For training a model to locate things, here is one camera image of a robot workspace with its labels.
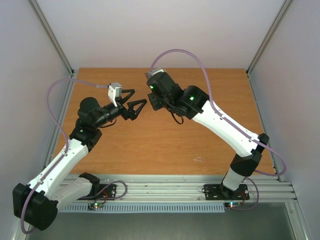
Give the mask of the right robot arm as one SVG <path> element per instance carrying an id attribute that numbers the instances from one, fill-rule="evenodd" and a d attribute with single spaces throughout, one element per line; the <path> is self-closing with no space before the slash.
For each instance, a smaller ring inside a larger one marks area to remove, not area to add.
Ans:
<path id="1" fill-rule="evenodd" d="M 216 193 L 224 199 L 234 197 L 242 181 L 252 175 L 259 165 L 264 145 L 269 137 L 251 132 L 210 104 L 207 93 L 190 85 L 182 89 L 164 70 L 146 74 L 146 84 L 151 90 L 149 101 L 154 111 L 167 109 L 173 116 L 188 118 L 208 128 L 224 140 L 235 157 Z"/>

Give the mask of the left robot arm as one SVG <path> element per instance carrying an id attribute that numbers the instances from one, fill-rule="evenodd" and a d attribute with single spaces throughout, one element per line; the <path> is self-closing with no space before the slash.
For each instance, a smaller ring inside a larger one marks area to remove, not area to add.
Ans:
<path id="1" fill-rule="evenodd" d="M 132 121 L 138 117 L 147 100 L 129 101 L 134 93 L 134 89 L 110 89 L 111 102 L 105 106 L 100 106 L 94 97 L 80 102 L 78 119 L 62 150 L 34 179 L 27 184 L 17 184 L 12 191 L 13 212 L 20 219 L 24 234 L 32 233 L 25 228 L 25 223 L 43 231 L 53 223 L 60 210 L 76 200 L 116 199 L 115 195 L 105 192 L 111 184 L 101 185 L 98 177 L 87 172 L 80 174 L 73 183 L 60 185 L 96 146 L 103 128 L 114 125 L 117 117 Z"/>

